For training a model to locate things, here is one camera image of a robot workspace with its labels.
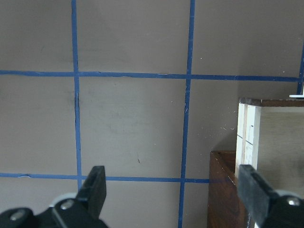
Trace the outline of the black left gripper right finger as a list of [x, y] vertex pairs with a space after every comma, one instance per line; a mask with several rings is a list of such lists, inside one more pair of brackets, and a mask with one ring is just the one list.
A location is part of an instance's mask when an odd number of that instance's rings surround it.
[[279, 194], [249, 164], [239, 166], [237, 193], [258, 227], [263, 226], [279, 198]]

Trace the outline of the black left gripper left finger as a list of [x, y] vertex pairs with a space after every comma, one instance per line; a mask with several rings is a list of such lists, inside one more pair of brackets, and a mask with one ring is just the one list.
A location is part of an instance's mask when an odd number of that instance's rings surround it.
[[94, 166], [76, 195], [78, 200], [94, 218], [98, 219], [106, 198], [104, 166]]

